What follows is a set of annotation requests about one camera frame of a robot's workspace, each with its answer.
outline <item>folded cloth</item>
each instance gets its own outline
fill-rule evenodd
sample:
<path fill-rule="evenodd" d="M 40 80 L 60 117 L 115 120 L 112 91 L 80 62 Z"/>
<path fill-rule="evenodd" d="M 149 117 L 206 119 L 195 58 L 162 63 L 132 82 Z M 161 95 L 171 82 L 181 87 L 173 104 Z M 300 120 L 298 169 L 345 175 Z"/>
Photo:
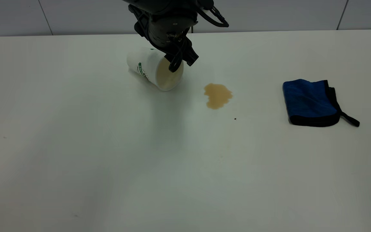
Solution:
<path fill-rule="evenodd" d="M 287 81 L 283 83 L 283 93 L 290 122 L 294 125 L 331 126 L 339 122 L 340 116 L 355 126 L 360 125 L 359 121 L 340 109 L 336 92 L 328 86 L 327 80 Z"/>

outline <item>table surface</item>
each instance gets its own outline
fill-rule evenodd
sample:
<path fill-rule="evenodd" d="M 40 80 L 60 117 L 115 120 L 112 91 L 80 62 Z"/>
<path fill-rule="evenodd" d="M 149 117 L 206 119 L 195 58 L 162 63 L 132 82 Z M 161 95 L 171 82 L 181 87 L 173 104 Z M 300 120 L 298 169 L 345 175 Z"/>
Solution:
<path fill-rule="evenodd" d="M 138 35 L 0 37 L 0 231 L 371 231 L 371 31 L 189 38 L 161 92 L 128 71 Z M 360 127 L 291 125 L 299 78 Z M 234 97 L 207 108 L 209 83 Z"/>

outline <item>coffee spill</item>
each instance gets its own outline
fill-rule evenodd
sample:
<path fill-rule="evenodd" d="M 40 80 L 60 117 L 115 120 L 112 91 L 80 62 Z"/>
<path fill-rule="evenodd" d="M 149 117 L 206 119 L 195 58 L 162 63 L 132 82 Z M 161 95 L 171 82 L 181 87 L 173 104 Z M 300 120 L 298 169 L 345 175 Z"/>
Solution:
<path fill-rule="evenodd" d="M 232 92 L 224 85 L 210 83 L 204 87 L 205 93 L 209 97 L 207 107 L 216 110 L 224 106 L 233 97 Z"/>

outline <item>white paper cup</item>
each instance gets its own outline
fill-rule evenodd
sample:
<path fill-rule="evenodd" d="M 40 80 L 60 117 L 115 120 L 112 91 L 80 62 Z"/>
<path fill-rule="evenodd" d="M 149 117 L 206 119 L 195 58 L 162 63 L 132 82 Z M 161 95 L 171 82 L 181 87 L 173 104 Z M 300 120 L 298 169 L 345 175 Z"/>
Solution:
<path fill-rule="evenodd" d="M 155 49 L 141 47 L 127 55 L 128 67 L 147 78 L 162 91 L 170 91 L 180 83 L 183 77 L 184 61 L 175 72 L 168 69 L 170 62 L 165 53 Z"/>

